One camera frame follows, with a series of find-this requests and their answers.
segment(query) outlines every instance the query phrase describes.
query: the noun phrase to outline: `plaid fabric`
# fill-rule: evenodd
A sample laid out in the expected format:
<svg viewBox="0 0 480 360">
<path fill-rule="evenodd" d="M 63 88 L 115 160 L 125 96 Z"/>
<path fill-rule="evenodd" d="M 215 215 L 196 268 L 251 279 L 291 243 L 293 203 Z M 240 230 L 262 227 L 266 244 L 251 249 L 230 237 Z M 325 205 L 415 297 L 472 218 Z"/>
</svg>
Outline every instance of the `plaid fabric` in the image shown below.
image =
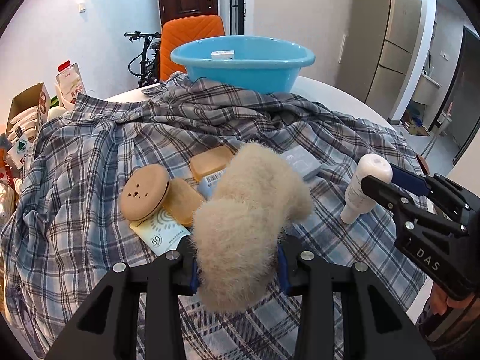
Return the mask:
<svg viewBox="0 0 480 360">
<path fill-rule="evenodd" d="M 133 171 L 158 163 L 171 178 L 195 186 L 192 156 L 218 145 L 236 151 L 248 140 L 278 152 L 302 145 L 322 163 L 310 181 L 314 213 L 287 232 L 329 262 L 365 261 L 404 309 L 412 303 L 425 277 L 395 249 L 390 213 L 377 205 L 354 225 L 339 219 L 364 154 L 376 152 L 419 172 L 414 152 L 394 130 L 297 95 L 260 95 L 207 79 L 192 83 L 179 74 L 145 93 L 151 99 L 142 103 L 79 96 L 75 110 L 40 132 L 18 209 L 1 232 L 6 304 L 39 356 L 115 263 L 153 261 L 119 210 L 119 194 Z M 426 200 L 417 204 L 425 208 Z M 292 357 L 302 300 L 284 296 L 276 281 L 262 301 L 234 316 L 206 312 L 197 297 L 179 302 L 189 359 Z M 337 358 L 343 350 L 339 307 L 337 302 Z"/>
</svg>

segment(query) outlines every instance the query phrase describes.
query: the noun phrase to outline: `bicycle handlebar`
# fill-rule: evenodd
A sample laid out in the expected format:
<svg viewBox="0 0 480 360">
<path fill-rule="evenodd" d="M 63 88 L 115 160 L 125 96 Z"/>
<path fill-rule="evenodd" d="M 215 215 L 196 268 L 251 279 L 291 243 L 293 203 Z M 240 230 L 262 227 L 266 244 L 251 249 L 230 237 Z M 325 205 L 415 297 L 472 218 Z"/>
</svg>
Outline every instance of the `bicycle handlebar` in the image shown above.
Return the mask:
<svg viewBox="0 0 480 360">
<path fill-rule="evenodd" d="M 125 37 L 132 37 L 132 38 L 135 38 L 135 40 L 137 40 L 138 38 L 147 38 L 147 37 L 150 37 L 150 36 L 153 36 L 154 38 L 160 38 L 161 35 L 158 33 L 158 32 L 155 32 L 154 34 L 144 34 L 144 33 L 141 33 L 141 32 L 138 32 L 138 31 L 135 31 L 135 32 L 126 32 Z"/>
</svg>

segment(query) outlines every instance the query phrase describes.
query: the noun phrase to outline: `person's hand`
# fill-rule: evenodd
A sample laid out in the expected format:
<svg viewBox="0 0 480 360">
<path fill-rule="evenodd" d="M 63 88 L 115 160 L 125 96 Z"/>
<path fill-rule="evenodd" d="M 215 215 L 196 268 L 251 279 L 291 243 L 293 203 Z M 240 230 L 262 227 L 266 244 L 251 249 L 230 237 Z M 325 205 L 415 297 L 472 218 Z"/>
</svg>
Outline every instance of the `person's hand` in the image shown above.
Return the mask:
<svg viewBox="0 0 480 360">
<path fill-rule="evenodd" d="M 436 283 L 433 284 L 431 288 L 429 304 L 431 307 L 431 311 L 434 314 L 444 315 L 447 311 L 447 307 L 451 307 L 453 309 L 465 309 L 473 299 L 473 294 L 471 294 L 468 298 L 464 300 L 453 300 L 452 298 L 448 297 L 445 291 L 443 291 L 440 286 Z"/>
</svg>

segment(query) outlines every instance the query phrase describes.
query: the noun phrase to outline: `cardboard box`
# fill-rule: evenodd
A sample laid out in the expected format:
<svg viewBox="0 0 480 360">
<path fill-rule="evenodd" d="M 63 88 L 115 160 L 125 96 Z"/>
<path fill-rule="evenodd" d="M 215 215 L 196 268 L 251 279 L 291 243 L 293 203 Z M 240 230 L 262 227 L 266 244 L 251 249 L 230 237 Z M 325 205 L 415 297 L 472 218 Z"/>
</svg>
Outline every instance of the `cardboard box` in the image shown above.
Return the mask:
<svg viewBox="0 0 480 360">
<path fill-rule="evenodd" d="M 37 137 L 40 128 L 47 121 L 47 116 L 50 109 L 50 96 L 43 82 L 24 90 L 22 93 L 19 93 L 13 98 L 11 101 L 10 113 L 8 114 L 8 133 L 10 133 L 10 129 L 13 127 L 13 124 L 10 123 L 10 120 L 20 114 L 20 112 L 23 112 L 35 105 L 38 105 L 37 131 L 35 134 L 35 137 Z"/>
</svg>

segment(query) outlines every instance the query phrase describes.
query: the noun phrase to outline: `red bottle cap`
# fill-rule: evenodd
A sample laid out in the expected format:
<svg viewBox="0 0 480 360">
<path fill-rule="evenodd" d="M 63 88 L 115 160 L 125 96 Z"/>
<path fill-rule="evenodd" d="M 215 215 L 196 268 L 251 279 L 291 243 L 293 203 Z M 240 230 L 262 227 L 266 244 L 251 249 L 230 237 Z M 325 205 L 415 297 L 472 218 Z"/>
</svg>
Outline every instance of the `red bottle cap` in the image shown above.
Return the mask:
<svg viewBox="0 0 480 360">
<path fill-rule="evenodd" d="M 57 67 L 58 72 L 63 71 L 63 69 L 68 68 L 70 66 L 70 61 L 63 62 L 59 67 Z"/>
</svg>

